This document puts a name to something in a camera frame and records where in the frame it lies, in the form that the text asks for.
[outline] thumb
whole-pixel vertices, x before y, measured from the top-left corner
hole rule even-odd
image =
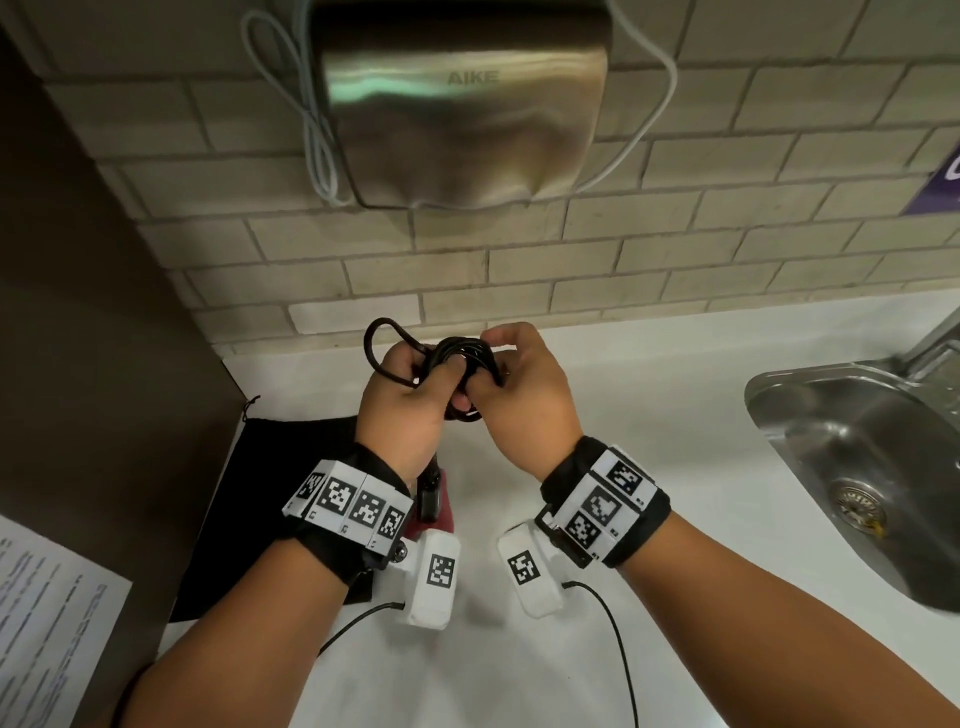
[[[460,354],[454,354],[430,372],[423,384],[418,387],[418,391],[422,392],[424,397],[446,406],[466,370],[467,360]]]
[[[477,373],[467,380],[467,396],[480,414],[483,414],[484,407],[501,394],[503,390],[496,386],[496,382],[486,369],[478,369]]]

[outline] wrist strap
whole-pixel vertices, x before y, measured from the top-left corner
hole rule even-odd
[[[547,507],[537,519],[578,566],[618,567],[670,515],[670,498],[618,448],[583,437],[543,481]]]
[[[347,585],[383,569],[413,507],[383,460],[355,445],[344,460],[321,460],[283,506],[279,538],[296,538]]]

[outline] dark wooden panel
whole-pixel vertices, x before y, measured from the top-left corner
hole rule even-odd
[[[243,400],[0,34],[0,513],[133,582],[77,722],[156,653]]]

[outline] paper document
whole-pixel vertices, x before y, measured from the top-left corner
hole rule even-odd
[[[67,728],[131,582],[0,516],[0,728]]]

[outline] hand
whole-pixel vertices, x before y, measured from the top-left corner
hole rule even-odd
[[[383,367],[413,379],[414,367],[422,361],[422,354],[401,341],[387,352]],[[417,389],[374,374],[360,402],[356,441],[376,453],[403,482],[412,484],[437,452],[446,404],[452,398],[453,406],[469,410],[467,397],[456,391],[466,369],[461,355],[451,356]]]
[[[495,355],[503,388],[479,370],[467,382],[470,401],[507,459],[543,482],[584,435],[566,374],[532,324],[489,328],[480,338],[516,350]]]

